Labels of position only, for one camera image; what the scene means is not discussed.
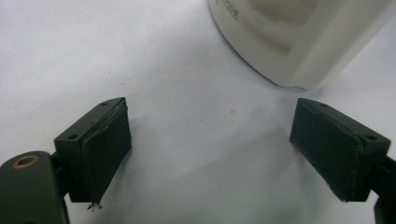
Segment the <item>white surface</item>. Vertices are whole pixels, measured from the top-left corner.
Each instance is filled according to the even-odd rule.
[[[72,223],[374,223],[376,196],[339,202],[289,134],[306,97],[395,140],[395,35],[392,20],[335,81],[301,91],[241,60],[206,0],[4,0],[0,162],[54,152],[74,121],[125,96],[133,153],[102,210],[66,196]]]

